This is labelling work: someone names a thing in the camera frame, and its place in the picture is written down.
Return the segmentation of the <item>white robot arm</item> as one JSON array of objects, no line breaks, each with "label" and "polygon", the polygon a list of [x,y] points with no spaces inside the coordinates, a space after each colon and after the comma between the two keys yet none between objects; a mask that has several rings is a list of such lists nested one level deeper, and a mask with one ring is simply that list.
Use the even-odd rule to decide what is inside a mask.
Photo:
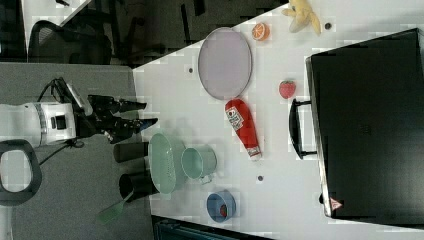
[{"label": "white robot arm", "polygon": [[1,170],[1,204],[18,206],[32,197],[42,183],[41,163],[35,150],[96,134],[107,136],[115,144],[153,126],[157,120],[125,119],[120,115],[141,110],[144,103],[91,95],[86,105],[79,101],[30,102],[1,106],[1,161],[22,164],[30,171],[28,179],[14,170]]}]

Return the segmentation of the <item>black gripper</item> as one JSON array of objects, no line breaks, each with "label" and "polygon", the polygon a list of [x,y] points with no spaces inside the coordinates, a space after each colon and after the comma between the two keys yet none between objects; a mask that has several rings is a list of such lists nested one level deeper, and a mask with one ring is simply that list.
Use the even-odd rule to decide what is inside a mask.
[{"label": "black gripper", "polygon": [[89,116],[76,116],[76,136],[89,138],[95,134],[107,134],[111,144],[123,140],[127,129],[134,134],[140,133],[158,122],[157,118],[126,119],[114,116],[120,113],[144,110],[146,103],[121,100],[120,103],[112,96],[89,95],[88,101],[93,109]]}]

